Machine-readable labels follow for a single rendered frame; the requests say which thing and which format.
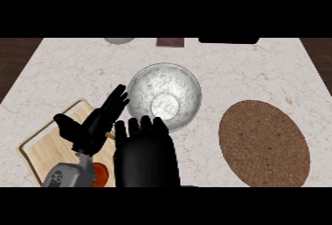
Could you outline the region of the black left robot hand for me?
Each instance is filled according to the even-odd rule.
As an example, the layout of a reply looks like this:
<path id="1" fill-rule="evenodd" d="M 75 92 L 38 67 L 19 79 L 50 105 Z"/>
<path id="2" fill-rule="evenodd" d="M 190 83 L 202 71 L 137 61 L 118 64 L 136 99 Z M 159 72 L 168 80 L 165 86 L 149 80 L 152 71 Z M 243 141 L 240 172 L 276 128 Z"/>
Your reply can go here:
<path id="1" fill-rule="evenodd" d="M 112 124 L 130 102 L 127 96 L 125 86 L 119 84 L 102 107 L 93 110 L 81 124 L 63 113 L 53 116 L 59 125 L 59 136 L 72 143 L 71 149 L 75 152 L 93 156 L 100 151 L 106 141 L 105 134 L 112 130 Z"/>

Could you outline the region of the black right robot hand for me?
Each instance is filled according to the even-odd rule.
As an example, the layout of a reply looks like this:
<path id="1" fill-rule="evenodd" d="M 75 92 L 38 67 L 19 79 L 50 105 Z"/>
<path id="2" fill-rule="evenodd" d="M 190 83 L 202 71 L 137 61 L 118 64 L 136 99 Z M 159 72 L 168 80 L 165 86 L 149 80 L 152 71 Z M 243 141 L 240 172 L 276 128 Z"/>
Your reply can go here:
<path id="1" fill-rule="evenodd" d="M 117 187 L 180 187 L 177 153 L 159 117 L 115 123 L 114 175 Z"/>

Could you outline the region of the white marbled bowl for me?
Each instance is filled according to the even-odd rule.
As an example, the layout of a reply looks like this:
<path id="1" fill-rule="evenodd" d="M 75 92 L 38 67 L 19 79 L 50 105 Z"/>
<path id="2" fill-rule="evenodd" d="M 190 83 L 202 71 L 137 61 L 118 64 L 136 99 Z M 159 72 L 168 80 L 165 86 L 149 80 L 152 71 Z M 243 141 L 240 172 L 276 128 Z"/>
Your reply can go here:
<path id="1" fill-rule="evenodd" d="M 195 119 L 201 107 L 201 87 L 192 72 L 174 63 L 161 62 L 134 75 L 127 93 L 130 115 L 159 117 L 170 132 L 178 131 Z"/>

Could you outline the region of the brown woven oval placemat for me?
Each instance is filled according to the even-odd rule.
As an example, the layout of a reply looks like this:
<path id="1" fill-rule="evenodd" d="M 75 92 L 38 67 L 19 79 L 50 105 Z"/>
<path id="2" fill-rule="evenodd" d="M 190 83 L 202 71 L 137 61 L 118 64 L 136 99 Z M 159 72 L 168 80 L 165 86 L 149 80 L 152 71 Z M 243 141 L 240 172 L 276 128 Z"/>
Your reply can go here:
<path id="1" fill-rule="evenodd" d="M 235 103 L 220 120 L 220 150 L 230 170 L 251 187 L 301 187 L 310 152 L 298 125 L 258 100 Z"/>

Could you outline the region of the pale wooden cutting board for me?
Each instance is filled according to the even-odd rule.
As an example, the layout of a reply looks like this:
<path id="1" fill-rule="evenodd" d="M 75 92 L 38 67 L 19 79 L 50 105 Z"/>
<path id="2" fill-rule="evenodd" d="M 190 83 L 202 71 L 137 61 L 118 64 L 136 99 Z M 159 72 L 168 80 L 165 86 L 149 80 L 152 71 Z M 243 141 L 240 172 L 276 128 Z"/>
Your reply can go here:
<path id="1" fill-rule="evenodd" d="M 114 132 L 108 133 L 108 140 L 102 150 L 93 156 L 93 162 L 102 163 L 108 169 L 109 177 L 106 186 L 115 187 L 112 154 L 115 151 Z M 29 135 L 16 147 L 16 152 L 27 162 L 27 167 L 37 186 L 41 186 L 50 169 L 58 163 L 78 163 L 80 159 L 71 150 L 72 143 L 59 136 L 59 126 L 55 120 Z"/>

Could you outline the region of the red round fruit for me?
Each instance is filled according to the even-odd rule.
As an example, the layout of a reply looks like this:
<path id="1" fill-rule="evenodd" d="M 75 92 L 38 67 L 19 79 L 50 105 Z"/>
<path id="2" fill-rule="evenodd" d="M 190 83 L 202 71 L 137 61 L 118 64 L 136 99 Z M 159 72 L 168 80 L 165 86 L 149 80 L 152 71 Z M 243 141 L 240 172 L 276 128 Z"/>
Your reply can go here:
<path id="1" fill-rule="evenodd" d="M 109 178 L 108 168 L 102 163 L 93 164 L 93 187 L 105 187 Z"/>

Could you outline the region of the grey round object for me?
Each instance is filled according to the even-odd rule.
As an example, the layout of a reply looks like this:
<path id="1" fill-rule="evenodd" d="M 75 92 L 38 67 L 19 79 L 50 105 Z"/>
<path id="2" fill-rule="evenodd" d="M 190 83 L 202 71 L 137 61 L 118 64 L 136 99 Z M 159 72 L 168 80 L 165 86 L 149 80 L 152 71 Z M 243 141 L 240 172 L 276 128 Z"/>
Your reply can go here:
<path id="1" fill-rule="evenodd" d="M 134 40 L 134 38 L 105 38 L 105 40 L 114 45 L 122 45 Z"/>

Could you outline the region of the maroon box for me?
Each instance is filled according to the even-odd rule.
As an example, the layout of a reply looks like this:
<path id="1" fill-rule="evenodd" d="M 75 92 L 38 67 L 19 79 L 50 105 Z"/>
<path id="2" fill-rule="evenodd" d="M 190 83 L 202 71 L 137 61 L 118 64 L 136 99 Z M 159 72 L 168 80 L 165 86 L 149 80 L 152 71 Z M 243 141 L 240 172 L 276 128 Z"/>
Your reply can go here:
<path id="1" fill-rule="evenodd" d="M 183 47 L 184 39 L 183 38 L 158 38 L 155 45 L 158 47 Z"/>

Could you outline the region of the black appliance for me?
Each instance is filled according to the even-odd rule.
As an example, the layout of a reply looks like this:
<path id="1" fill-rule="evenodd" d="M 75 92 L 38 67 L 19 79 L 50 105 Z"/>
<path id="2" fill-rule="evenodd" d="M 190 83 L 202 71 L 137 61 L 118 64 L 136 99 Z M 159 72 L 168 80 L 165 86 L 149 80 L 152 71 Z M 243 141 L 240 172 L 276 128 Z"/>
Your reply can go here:
<path id="1" fill-rule="evenodd" d="M 260 38 L 198 38 L 201 43 L 214 44 L 255 44 Z"/>

